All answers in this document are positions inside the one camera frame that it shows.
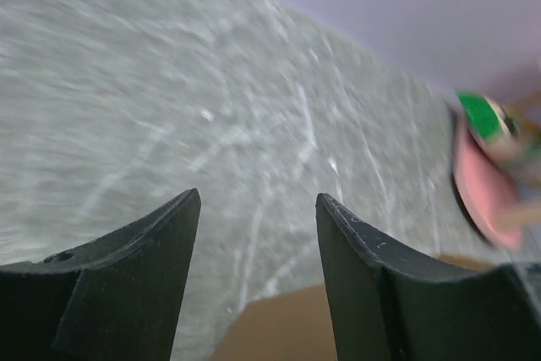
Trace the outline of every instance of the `wooden stick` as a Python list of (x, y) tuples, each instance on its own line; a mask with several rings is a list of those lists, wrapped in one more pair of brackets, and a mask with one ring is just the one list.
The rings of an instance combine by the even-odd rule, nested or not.
[(510, 108), (515, 112), (525, 112), (527, 109), (541, 106), (541, 89), (525, 95), (518, 101), (514, 101), (510, 104)]
[(541, 222), (541, 200), (516, 203), (501, 209), (496, 214), (493, 225), (496, 229), (504, 231), (532, 226), (536, 222)]

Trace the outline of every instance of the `screw hole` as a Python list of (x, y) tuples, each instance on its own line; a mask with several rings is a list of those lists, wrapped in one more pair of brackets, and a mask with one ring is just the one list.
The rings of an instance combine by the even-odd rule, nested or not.
[(43, 262), (45, 262), (46, 264), (50, 262), (63, 262), (63, 261), (70, 260), (73, 257), (74, 257), (73, 253), (70, 253), (69, 251), (64, 251), (63, 253), (58, 253), (48, 258), (45, 258)]

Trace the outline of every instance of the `brown cardboard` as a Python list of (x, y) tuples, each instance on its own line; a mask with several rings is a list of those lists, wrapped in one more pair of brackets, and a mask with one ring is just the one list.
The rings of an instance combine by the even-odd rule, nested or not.
[[(492, 265), (439, 255), (475, 271)], [(252, 302), (236, 319), (210, 361), (335, 361), (331, 314), (324, 285)]]

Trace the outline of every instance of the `gray marble surface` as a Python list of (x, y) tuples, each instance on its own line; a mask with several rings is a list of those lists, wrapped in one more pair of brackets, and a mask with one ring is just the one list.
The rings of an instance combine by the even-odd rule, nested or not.
[(0, 0), (0, 84), (0, 262), (199, 189), (172, 359), (205, 359), (249, 300), (322, 282), (319, 192), (426, 253), (541, 258), (468, 228), (439, 95), (274, 0)]

